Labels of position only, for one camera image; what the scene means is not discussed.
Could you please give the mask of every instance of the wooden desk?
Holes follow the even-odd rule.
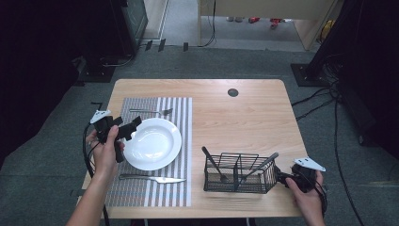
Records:
[[[228,95],[237,89],[236,97]],[[262,218],[300,216],[291,191],[277,184],[267,194],[203,191],[206,146],[211,154],[278,152],[276,165],[291,172],[307,156],[284,84],[280,80],[121,79],[108,109],[120,115],[125,97],[192,97],[192,206],[107,207],[110,218]],[[83,188],[90,179],[86,177]]]
[[[217,0],[215,16],[295,19],[305,50],[310,50],[338,0]],[[215,0],[198,1],[198,42],[201,45],[201,16],[214,15]]]

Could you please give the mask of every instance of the person's right hand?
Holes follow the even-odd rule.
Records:
[[[322,202],[320,201],[320,196],[317,191],[313,189],[308,193],[303,193],[293,179],[286,178],[285,181],[287,182],[288,187],[293,191],[295,202],[298,205],[307,225],[326,225],[323,219]],[[319,170],[316,171],[316,181],[318,183],[316,184],[316,188],[322,192],[323,188],[321,186],[323,185],[323,175]]]

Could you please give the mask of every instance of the silver knife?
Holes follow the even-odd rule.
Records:
[[[179,183],[185,181],[185,179],[180,178],[170,178],[170,177],[155,177],[155,176],[143,176],[137,174],[121,174],[120,180],[124,179],[143,179],[143,180],[153,180],[159,184],[167,184],[167,183]]]

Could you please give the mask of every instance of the metal mesh basket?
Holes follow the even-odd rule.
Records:
[[[246,178],[245,176],[259,167],[267,157],[247,153],[222,153],[212,157],[221,173],[229,180],[222,182],[219,172],[206,157],[203,187],[205,191],[265,194],[277,183],[274,159]]]

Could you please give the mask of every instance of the plate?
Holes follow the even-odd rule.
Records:
[[[144,120],[124,142],[126,160],[140,170],[158,170],[171,163],[182,148],[182,135],[172,122],[153,118]]]

